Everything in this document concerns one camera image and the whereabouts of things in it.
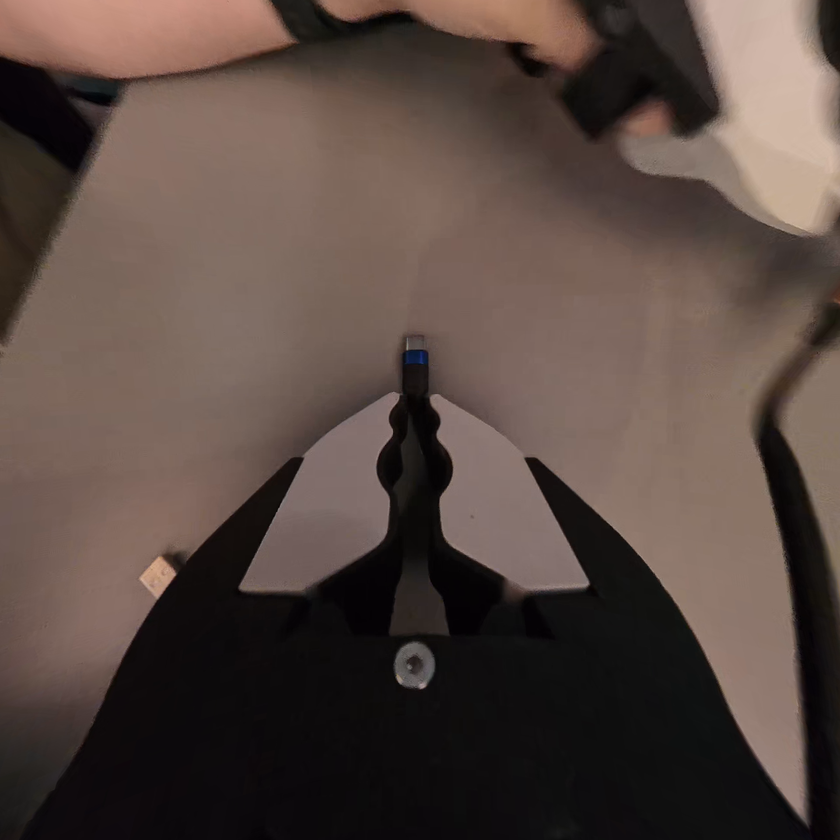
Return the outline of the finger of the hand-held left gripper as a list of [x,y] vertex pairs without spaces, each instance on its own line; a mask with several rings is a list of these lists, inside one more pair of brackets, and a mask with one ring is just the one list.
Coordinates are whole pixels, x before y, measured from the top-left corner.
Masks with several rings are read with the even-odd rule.
[[819,2],[689,2],[720,111],[702,134],[704,174],[731,205],[791,234],[838,216],[838,70]]

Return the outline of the silver usb-a plug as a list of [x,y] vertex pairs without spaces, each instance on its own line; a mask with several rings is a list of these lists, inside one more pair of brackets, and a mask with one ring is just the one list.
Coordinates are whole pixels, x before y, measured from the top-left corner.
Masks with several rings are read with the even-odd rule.
[[161,598],[165,590],[179,573],[179,563],[171,555],[159,555],[142,572],[139,581],[143,588],[155,599]]

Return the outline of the person's left hand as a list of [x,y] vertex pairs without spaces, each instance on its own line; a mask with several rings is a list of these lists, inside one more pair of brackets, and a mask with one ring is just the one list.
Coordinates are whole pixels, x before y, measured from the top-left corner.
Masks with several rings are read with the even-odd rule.
[[450,35],[524,45],[535,59],[562,70],[582,67],[602,48],[600,36],[572,1],[326,1],[322,6],[347,22],[406,14]]

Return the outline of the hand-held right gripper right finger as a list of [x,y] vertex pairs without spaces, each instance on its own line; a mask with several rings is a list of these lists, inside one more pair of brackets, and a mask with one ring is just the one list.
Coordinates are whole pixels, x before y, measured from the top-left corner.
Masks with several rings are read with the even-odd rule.
[[446,543],[523,593],[586,590],[590,582],[522,451],[441,395],[430,405],[451,465],[439,502]]

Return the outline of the black wrist watch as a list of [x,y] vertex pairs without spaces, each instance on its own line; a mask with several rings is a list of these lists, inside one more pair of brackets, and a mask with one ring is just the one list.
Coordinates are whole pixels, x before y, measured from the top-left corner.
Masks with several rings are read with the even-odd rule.
[[351,22],[331,15],[314,1],[271,1],[270,4],[287,32],[299,44],[366,35],[385,27],[412,21],[408,14],[383,14]]

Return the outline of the person's left forearm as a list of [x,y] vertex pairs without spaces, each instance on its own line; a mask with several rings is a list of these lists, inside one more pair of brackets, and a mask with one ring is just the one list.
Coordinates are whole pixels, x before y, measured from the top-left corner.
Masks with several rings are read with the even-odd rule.
[[116,80],[204,70],[294,43],[262,1],[2,1],[1,53]]

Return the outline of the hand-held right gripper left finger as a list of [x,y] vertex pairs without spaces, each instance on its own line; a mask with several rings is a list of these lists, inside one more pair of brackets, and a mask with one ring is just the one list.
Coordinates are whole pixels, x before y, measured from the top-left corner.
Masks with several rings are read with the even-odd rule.
[[342,421],[310,447],[262,539],[239,590],[309,591],[380,545],[391,501],[377,474],[391,441],[390,392]]

